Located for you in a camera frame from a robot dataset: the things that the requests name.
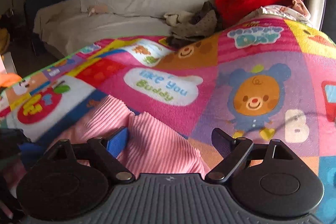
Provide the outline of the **pink corduroy child's dress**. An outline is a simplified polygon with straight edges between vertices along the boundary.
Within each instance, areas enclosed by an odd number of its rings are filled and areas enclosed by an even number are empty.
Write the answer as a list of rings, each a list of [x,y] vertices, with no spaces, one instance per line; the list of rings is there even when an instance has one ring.
[[[109,138],[122,127],[128,133],[126,146],[113,156],[135,176],[200,173],[204,177],[210,171],[201,152],[171,127],[147,112],[134,113],[112,95],[93,92],[82,101],[62,98],[56,105],[29,98],[15,110],[6,107],[1,111],[1,128],[21,129],[32,141],[21,145],[21,158],[5,169],[6,185],[16,188],[29,165],[58,140],[86,143],[97,136]]]

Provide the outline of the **grey brown clothes pile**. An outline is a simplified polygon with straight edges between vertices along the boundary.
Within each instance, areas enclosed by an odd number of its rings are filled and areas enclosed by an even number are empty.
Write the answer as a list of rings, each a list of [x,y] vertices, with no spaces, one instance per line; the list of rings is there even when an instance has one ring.
[[[166,13],[163,18],[170,26],[170,36],[166,39],[167,44],[180,49],[210,37],[221,28],[222,23],[218,16],[218,12],[210,1],[206,1],[196,13],[187,11]]]

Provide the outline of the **orange garment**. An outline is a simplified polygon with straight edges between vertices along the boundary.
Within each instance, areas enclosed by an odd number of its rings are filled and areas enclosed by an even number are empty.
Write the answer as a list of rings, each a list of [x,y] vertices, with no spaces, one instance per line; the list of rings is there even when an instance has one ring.
[[[22,80],[22,77],[15,73],[1,73],[0,87],[8,88]]]

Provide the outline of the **colourful cartoon play blanket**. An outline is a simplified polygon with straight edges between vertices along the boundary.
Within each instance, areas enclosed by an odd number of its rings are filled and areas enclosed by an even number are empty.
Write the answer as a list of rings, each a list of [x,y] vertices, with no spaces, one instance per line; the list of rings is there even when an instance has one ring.
[[[87,142],[60,139],[16,188],[1,169],[1,223],[335,223],[335,43],[323,32],[259,17],[179,50],[160,36],[104,39],[5,89],[1,111],[93,92],[171,127],[210,170],[223,159],[215,128],[252,151],[225,183],[109,182]]]

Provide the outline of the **small beige plush toy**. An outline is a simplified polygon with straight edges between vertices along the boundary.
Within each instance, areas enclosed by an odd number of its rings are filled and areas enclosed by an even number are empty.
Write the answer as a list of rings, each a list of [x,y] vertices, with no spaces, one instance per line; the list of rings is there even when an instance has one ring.
[[[88,16],[106,13],[108,13],[108,7],[106,5],[94,5],[88,8]]]

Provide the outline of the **grey sofa with cover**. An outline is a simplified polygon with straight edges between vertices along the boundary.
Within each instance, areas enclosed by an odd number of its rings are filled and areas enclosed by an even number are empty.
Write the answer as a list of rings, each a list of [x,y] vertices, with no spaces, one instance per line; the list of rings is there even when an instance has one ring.
[[[63,58],[101,39],[168,36],[165,13],[195,13],[206,1],[213,0],[66,0],[40,9],[33,33]],[[106,5],[108,13],[88,16],[94,5]]]

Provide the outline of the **floral white pink cloth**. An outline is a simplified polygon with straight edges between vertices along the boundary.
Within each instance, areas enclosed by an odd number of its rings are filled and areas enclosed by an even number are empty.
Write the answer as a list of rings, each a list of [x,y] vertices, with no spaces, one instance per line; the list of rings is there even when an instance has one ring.
[[[289,19],[305,24],[309,27],[313,27],[313,24],[310,21],[311,14],[305,6],[303,0],[292,0],[292,5],[287,7],[282,5],[261,6],[255,11],[252,11],[246,15],[244,18],[240,19],[238,23],[242,23],[263,15],[278,16],[284,19]]]

